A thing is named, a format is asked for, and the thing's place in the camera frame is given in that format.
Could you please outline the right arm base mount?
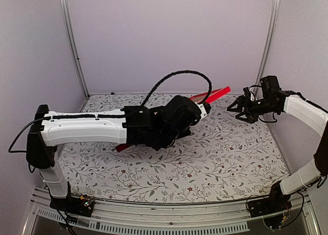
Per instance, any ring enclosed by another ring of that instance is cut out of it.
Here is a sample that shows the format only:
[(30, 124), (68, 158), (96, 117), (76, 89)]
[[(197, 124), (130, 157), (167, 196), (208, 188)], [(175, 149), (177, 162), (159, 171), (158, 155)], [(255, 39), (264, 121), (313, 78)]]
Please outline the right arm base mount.
[(270, 229), (281, 229), (291, 214), (292, 204), (289, 199), (272, 201), (269, 196), (251, 195), (245, 203), (251, 218), (262, 217), (264, 225)]

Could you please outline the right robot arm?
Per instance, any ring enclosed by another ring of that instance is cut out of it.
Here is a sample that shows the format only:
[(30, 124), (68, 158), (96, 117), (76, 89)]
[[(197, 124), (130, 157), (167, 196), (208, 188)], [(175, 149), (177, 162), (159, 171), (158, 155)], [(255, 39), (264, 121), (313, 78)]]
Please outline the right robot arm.
[(290, 176), (271, 187), (265, 208), (276, 212), (285, 203), (284, 196), (293, 194), (301, 188), (308, 188), (327, 177), (327, 111), (303, 97), (299, 92), (283, 91), (280, 87), (263, 88), (262, 99), (251, 99), (249, 88), (244, 88), (244, 94), (239, 96), (227, 110), (236, 113), (236, 119), (246, 123), (255, 123), (259, 117), (267, 113), (280, 115), (285, 113), (299, 123), (285, 120), (289, 127), (283, 130), (281, 126), (274, 127), (274, 137), (279, 144), (285, 144), (284, 150), (294, 146), (305, 155), (305, 151), (314, 149), (310, 140), (318, 144), (313, 157)]

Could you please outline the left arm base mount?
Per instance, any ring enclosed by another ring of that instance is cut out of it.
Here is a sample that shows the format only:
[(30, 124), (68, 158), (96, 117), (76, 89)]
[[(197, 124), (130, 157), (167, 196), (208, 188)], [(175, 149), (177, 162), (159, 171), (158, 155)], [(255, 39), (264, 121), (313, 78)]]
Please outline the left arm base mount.
[(95, 200), (87, 195), (73, 197), (68, 195), (65, 198), (55, 198), (50, 196), (50, 207), (68, 214), (91, 217)]

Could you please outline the wooden picture frame red edge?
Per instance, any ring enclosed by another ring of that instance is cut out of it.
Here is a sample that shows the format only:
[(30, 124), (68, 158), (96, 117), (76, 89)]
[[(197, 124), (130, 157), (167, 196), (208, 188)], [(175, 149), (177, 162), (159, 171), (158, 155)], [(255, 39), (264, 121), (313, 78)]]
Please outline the wooden picture frame red edge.
[[(220, 88), (220, 89), (216, 89), (210, 93), (209, 97), (206, 99), (206, 103), (211, 104), (214, 101), (216, 101), (217, 99), (228, 94), (230, 91), (231, 91), (231, 88), (229, 86)], [(205, 96), (206, 96), (206, 93), (202, 93), (202, 94), (194, 95), (194, 96), (190, 97), (190, 99), (193, 102), (201, 102), (202, 99), (205, 98)], [(129, 148), (130, 146), (131, 146), (130, 144), (119, 144), (114, 149), (119, 153), (119, 152), (122, 152), (123, 150)]]

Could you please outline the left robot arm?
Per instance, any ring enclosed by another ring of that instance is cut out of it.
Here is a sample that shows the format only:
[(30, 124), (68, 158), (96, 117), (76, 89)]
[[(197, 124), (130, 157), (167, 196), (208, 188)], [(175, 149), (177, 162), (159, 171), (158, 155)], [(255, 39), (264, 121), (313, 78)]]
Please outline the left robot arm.
[(57, 113), (41, 105), (35, 119), (22, 128), (28, 130), (23, 153), (29, 165), (39, 169), (50, 194), (64, 211), (72, 211), (76, 200), (58, 164), (58, 145), (79, 142), (111, 142), (145, 145), (155, 149), (174, 144), (201, 118), (196, 105), (166, 105), (149, 109), (126, 106), (103, 113)]

